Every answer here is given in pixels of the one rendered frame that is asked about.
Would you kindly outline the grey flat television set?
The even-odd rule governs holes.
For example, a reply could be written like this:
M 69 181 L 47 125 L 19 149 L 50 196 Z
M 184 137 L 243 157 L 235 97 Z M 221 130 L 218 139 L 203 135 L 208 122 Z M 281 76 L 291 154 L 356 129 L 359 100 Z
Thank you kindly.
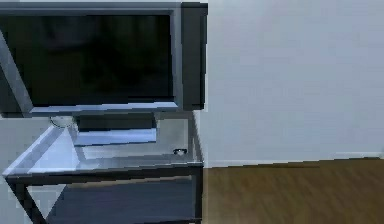
M 203 2 L 0 2 L 0 115 L 143 128 L 204 106 Z

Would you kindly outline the glass table with black frame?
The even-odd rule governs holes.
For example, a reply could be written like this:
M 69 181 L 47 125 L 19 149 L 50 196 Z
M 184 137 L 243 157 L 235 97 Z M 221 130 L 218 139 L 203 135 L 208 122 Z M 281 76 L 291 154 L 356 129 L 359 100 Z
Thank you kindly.
M 3 172 L 33 224 L 202 224 L 204 159 L 191 112 L 144 127 L 79 132 L 52 123 Z M 188 150 L 175 155 L 174 149 Z

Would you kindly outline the round clear glass object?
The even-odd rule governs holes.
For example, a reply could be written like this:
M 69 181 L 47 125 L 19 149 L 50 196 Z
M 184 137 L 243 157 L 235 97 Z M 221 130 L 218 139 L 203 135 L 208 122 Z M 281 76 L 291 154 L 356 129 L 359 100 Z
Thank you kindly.
M 74 123 L 72 116 L 54 116 L 50 118 L 50 121 L 54 126 L 59 128 L 67 128 Z

